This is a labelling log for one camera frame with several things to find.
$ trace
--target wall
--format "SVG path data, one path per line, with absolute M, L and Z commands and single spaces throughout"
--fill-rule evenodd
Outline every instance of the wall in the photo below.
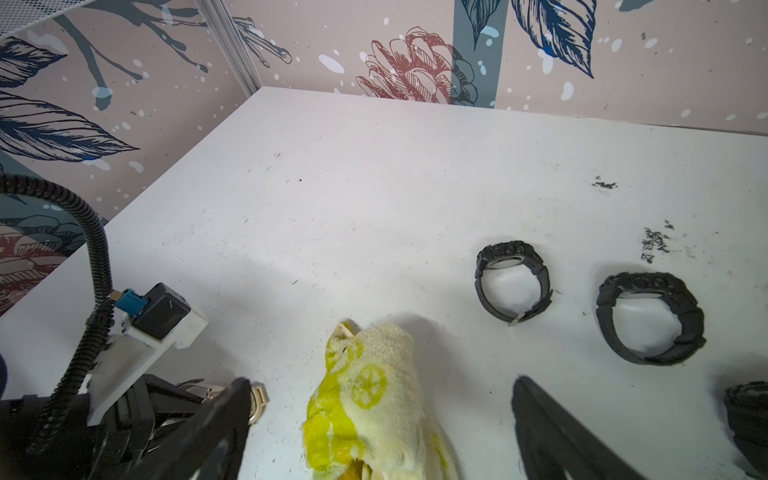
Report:
M 194 0 L 97 0 L 0 41 L 0 169 L 110 220 L 245 99 Z M 65 212 L 0 196 L 0 314 L 83 242 Z
M 264 85 L 768 134 L 764 0 L 227 6 Z

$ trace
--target black wristwatch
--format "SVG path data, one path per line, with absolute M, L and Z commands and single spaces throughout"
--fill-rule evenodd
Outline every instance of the black wristwatch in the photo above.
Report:
M 619 340 L 614 327 L 616 299 L 622 294 L 658 294 L 683 326 L 672 347 L 656 356 L 640 356 Z M 621 358 L 640 365 L 674 365 L 689 359 L 707 341 L 704 339 L 704 312 L 683 280 L 671 273 L 619 273 L 600 285 L 598 322 L 608 345 Z
M 497 270 L 519 264 L 528 267 L 531 270 L 531 273 L 536 276 L 536 279 L 541 286 L 541 295 L 539 296 L 538 302 L 536 302 L 529 311 L 518 313 L 515 316 L 509 316 L 498 311 L 491 305 L 488 299 L 485 298 L 485 292 L 482 290 L 482 274 L 486 270 Z M 484 308 L 491 315 L 510 324 L 520 323 L 537 316 L 539 313 L 546 310 L 549 304 L 552 303 L 550 300 L 552 290 L 549 288 L 549 270 L 547 270 L 544 261 L 536 253 L 533 247 L 520 240 L 488 245 L 486 248 L 480 250 L 480 253 L 478 253 L 477 269 L 475 270 L 475 290 L 477 290 L 480 303 L 482 303 Z
M 768 478 L 768 382 L 751 382 L 725 391 L 733 443 Z

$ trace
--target black corrugated cable conduit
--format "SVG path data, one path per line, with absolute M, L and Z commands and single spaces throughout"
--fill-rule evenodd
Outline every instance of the black corrugated cable conduit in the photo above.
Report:
M 46 450 L 61 429 L 72 400 L 78 394 L 85 375 L 93 369 L 96 356 L 104 348 L 109 330 L 114 325 L 114 305 L 109 298 L 112 292 L 112 274 L 109 268 L 107 234 L 101 226 L 98 214 L 85 200 L 53 182 L 23 175 L 3 174 L 0 175 L 0 194 L 39 198 L 72 215 L 83 228 L 88 245 L 88 258 L 91 261 L 96 305 L 86 321 L 85 332 L 72 360 L 45 404 L 27 445 L 29 455 L 39 455 Z

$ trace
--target towel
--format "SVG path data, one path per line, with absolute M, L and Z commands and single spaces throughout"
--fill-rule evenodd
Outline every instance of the towel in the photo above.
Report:
M 458 480 L 424 410 L 413 350 L 411 336 L 391 323 L 357 334 L 336 326 L 303 425 L 313 480 Z

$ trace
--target white table surface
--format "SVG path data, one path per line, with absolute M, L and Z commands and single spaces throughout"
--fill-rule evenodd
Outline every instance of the white table surface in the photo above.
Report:
M 720 397 L 768 372 L 767 161 L 765 137 L 264 88 L 107 225 L 114 285 L 165 282 L 210 318 L 153 373 L 266 385 L 241 478 L 310 478 L 300 427 L 348 317 L 414 337 L 466 480 L 524 478 L 522 374 L 651 480 L 743 478 Z M 645 227 L 670 237 L 652 265 Z M 513 239 L 557 292 L 510 328 L 473 280 L 477 252 Z M 706 314 L 693 358 L 638 366 L 608 347 L 594 301 L 625 270 L 685 280 Z M 91 291 L 80 249 L 0 318 L 6 399 L 53 390 Z

